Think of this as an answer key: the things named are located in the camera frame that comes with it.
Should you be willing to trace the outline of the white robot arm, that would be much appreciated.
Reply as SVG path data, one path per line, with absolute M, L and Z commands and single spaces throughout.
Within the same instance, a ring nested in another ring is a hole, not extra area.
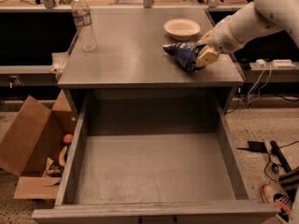
M 195 66 L 207 66 L 221 54 L 232 54 L 255 38 L 282 30 L 299 46 L 299 0 L 253 0 L 219 21 L 198 41 L 203 48 Z

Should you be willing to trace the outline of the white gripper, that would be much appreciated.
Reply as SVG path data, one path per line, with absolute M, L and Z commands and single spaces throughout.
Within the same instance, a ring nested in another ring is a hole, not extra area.
M 216 62 L 220 52 L 234 53 L 245 46 L 245 21 L 238 16 L 227 16 L 204 34 L 198 44 L 205 45 L 198 53 L 196 67 L 201 68 Z

